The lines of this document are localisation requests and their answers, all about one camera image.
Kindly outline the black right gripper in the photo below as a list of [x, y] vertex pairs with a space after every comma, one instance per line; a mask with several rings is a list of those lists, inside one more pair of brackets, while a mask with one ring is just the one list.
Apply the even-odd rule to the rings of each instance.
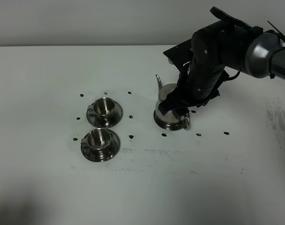
[[224, 68], [223, 64], [199, 64], [193, 58], [181, 70], [177, 90], [166, 96], [165, 100], [159, 104], [158, 110], [162, 115], [172, 111], [176, 118], [180, 118], [189, 113], [189, 107], [205, 103]]

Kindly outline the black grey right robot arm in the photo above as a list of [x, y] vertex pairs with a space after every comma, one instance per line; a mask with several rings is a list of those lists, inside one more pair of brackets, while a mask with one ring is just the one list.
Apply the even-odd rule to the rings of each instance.
[[200, 107], [216, 98], [223, 82], [237, 78], [229, 76], [225, 67], [255, 78], [285, 80], [285, 47], [280, 44], [284, 38], [278, 30], [244, 29], [224, 21], [198, 30], [191, 38], [191, 61], [181, 70], [166, 111], [179, 118], [189, 107]]

